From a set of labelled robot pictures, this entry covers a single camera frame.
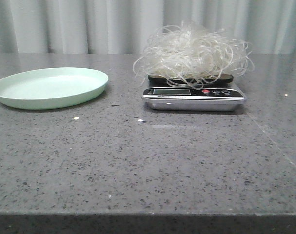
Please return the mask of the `black silver kitchen scale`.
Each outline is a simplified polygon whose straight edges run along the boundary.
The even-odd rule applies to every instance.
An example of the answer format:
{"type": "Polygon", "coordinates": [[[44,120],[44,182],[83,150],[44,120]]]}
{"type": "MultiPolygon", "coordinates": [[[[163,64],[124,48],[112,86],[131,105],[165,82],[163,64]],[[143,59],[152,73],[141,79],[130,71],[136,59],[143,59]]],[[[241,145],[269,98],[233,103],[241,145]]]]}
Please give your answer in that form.
{"type": "Polygon", "coordinates": [[[142,99],[156,110],[179,111],[218,111],[228,112],[243,105],[247,97],[233,83],[232,75],[222,75],[218,80],[208,79],[194,88],[171,87],[161,76],[148,76],[148,88],[143,91],[142,99]]]}

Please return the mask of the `white pleated curtain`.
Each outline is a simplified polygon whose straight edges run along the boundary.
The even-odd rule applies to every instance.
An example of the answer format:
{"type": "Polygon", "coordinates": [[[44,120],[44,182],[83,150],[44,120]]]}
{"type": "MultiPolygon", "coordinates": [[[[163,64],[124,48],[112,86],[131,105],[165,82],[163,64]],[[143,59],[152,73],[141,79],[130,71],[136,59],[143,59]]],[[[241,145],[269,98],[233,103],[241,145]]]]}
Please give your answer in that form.
{"type": "Polygon", "coordinates": [[[0,53],[137,54],[156,29],[190,22],[296,54],[296,0],[0,0],[0,53]]]}

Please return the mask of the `light green round plate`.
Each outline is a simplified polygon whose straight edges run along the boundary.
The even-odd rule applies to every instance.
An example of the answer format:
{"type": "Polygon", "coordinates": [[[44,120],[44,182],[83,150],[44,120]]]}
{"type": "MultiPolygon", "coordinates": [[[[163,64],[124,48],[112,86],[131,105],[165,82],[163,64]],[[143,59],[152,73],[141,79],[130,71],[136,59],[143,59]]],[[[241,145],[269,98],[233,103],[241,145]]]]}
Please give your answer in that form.
{"type": "Polygon", "coordinates": [[[26,71],[0,79],[0,102],[26,110],[70,107],[98,97],[108,79],[104,72],[89,68],[26,71]]]}

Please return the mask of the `white translucent vermicelli bundle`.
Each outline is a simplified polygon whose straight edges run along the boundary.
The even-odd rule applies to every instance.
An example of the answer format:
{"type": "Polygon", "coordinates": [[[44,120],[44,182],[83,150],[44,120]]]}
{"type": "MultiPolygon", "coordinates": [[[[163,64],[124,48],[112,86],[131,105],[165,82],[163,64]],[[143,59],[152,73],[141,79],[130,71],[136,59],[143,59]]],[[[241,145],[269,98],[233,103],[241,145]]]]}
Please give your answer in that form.
{"type": "Polygon", "coordinates": [[[190,23],[166,25],[147,40],[134,62],[136,76],[149,75],[171,87],[202,88],[224,75],[239,77],[254,69],[250,44],[225,29],[210,32],[190,23]]]}

